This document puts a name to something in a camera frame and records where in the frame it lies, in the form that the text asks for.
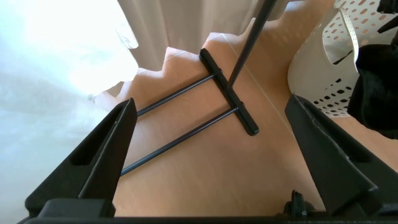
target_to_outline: white plastic basket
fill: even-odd
[[[292,93],[310,100],[329,117],[348,116],[347,106],[359,77],[355,66],[359,46],[389,44],[397,30],[377,33],[395,17],[376,12],[377,4],[375,0],[336,0],[339,8],[329,10],[290,64]],[[351,50],[352,54],[333,65]]]

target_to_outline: black base bar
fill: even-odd
[[[137,112],[138,116],[141,116],[150,110],[153,110],[154,108],[168,102],[169,100],[174,99],[175,97],[181,95],[182,93],[185,93],[188,90],[191,90],[192,88],[206,82],[207,80],[210,80],[214,78],[214,81],[216,82],[218,88],[224,95],[225,99],[229,103],[231,109],[228,111],[225,111],[224,113],[221,113],[220,115],[216,116],[215,118],[207,121],[206,123],[200,125],[199,127],[191,130],[190,132],[184,134],[183,136],[180,136],[176,140],[166,144],[165,146],[161,147],[160,149],[150,153],[149,155],[143,157],[142,159],[138,160],[137,162],[129,165],[128,167],[124,168],[121,172],[121,175],[127,174],[128,172],[132,171],[133,169],[143,165],[144,163],[148,162],[149,160],[153,159],[154,157],[160,155],[161,153],[171,149],[172,147],[176,146],[177,144],[183,142],[184,140],[192,137],[196,133],[199,133],[200,131],[204,130],[205,128],[209,127],[210,125],[216,123],[217,121],[223,119],[227,115],[231,113],[235,113],[240,122],[242,123],[244,129],[246,132],[254,136],[259,132],[259,128],[257,124],[254,122],[252,117],[250,116],[249,112],[247,109],[244,107],[243,102],[239,99],[237,94],[233,90],[233,84],[236,80],[236,78],[239,75],[239,72],[244,66],[244,63],[246,59],[248,58],[250,51],[252,50],[254,43],[256,42],[259,34],[261,33],[262,27],[264,26],[267,18],[269,17],[269,14],[272,11],[272,8],[274,7],[276,0],[266,0],[262,3],[260,12],[256,18],[256,21],[253,24],[253,27],[249,33],[248,39],[243,47],[242,53],[238,58],[238,61],[236,62],[236,65],[234,67],[234,70],[231,74],[231,78],[227,81],[225,76],[223,75],[223,71],[217,66],[216,62],[213,60],[211,57],[209,51],[206,49],[201,49],[199,58],[201,62],[205,65],[206,69],[209,72],[209,75],[206,77],[203,77],[186,87],[183,87],[181,90],[177,90],[176,92],[170,94],[169,96],[164,97],[163,99],[145,107],[144,109],[140,110]]]
[[[143,157],[142,159],[138,160],[137,162],[129,165],[128,167],[124,168],[122,170],[121,175],[127,174],[128,172],[132,171],[133,169],[143,165],[144,163],[146,163],[147,161],[157,157],[158,155],[162,154],[163,152],[171,149],[172,147],[178,145],[179,143],[187,140],[188,138],[194,136],[195,134],[198,134],[200,131],[206,129],[207,127],[209,127],[210,125],[216,123],[217,121],[227,117],[228,115],[230,115],[231,113],[234,113],[235,111],[237,111],[238,108],[231,108],[221,114],[219,114],[218,116],[210,119],[209,121],[205,122],[204,124],[200,125],[199,127],[189,131],[188,133],[184,134],[183,136],[177,138],[176,140],[166,144],[165,146],[161,147],[160,149],[150,153],[149,155]]]

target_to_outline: tile floor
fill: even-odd
[[[234,87],[259,126],[258,135],[248,136],[235,115],[210,126],[123,176],[114,198],[116,215],[275,215],[290,200],[293,189],[323,208],[284,107],[290,96],[289,62],[332,4],[307,0],[264,27]],[[227,77],[247,33],[211,34],[204,45]],[[141,109],[207,73],[198,56],[189,52],[168,49],[165,58],[162,71],[143,70],[123,85],[116,98],[103,93],[97,103],[111,108],[133,97]],[[227,108],[210,80],[141,116],[125,166]],[[398,169],[398,141],[367,130],[353,118],[335,121]]]

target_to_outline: black rod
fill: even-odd
[[[216,123],[217,121],[225,118],[226,116],[230,115],[231,113],[234,113],[235,111],[237,111],[238,108],[231,108],[221,114],[219,114],[218,116],[211,118],[209,121],[203,123],[202,125],[200,125],[199,127],[189,131],[188,133],[184,134],[183,136],[177,138],[176,140],[168,143],[167,145],[161,147],[160,149],[148,154],[147,156],[143,157],[142,159],[138,160],[137,162],[129,165],[128,167],[124,168],[121,172],[121,176],[123,176],[124,174],[127,174],[128,172],[132,171],[133,169],[143,165],[144,163],[148,162],[149,160],[155,158],[156,156],[162,154],[163,152],[171,149],[172,147],[178,145],[179,143],[187,140],[188,138],[194,136],[195,134],[198,134],[200,131],[204,130],[205,128],[209,127],[210,125]]]
[[[259,14],[256,17],[253,27],[250,30],[248,39],[244,44],[242,53],[239,56],[238,61],[235,64],[234,70],[232,71],[231,77],[228,80],[227,90],[232,88],[232,86],[234,85],[239,73],[241,72],[244,66],[245,61],[248,59],[249,54],[253,49],[254,44],[256,43],[256,40],[262,31],[262,28],[264,27],[264,24],[266,23],[269,17],[269,14],[272,11],[272,8],[275,5],[275,2],[276,0],[264,0],[264,3],[262,3]]]
[[[200,85],[200,84],[204,83],[205,81],[210,80],[212,78],[214,78],[214,74],[210,74],[208,76],[205,76],[205,77],[203,77],[203,78],[201,78],[201,79],[199,79],[199,80],[187,85],[186,87],[183,87],[182,89],[175,91],[174,93],[170,94],[169,96],[166,96],[166,97],[156,101],[155,103],[145,107],[144,109],[139,110],[137,112],[137,115],[141,116],[141,115],[143,115],[143,114],[145,114],[147,112],[150,112],[151,110],[155,109],[156,107],[158,107],[158,106],[160,106],[160,105],[162,105],[162,104],[164,104],[164,103],[176,98],[177,96],[181,95],[182,93],[185,93],[186,91],[188,91],[188,90],[190,90],[190,89],[192,89],[192,88],[194,88],[194,87],[196,87],[196,86],[198,86],[198,85]]]

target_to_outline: white fabric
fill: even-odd
[[[117,1],[0,1],[0,223],[27,216],[25,198],[106,115],[87,96],[134,78],[120,16]]]
[[[278,0],[269,20],[291,0]],[[132,49],[141,68],[161,70],[167,47],[198,54],[210,32],[240,35],[263,0],[119,0],[137,37]]]

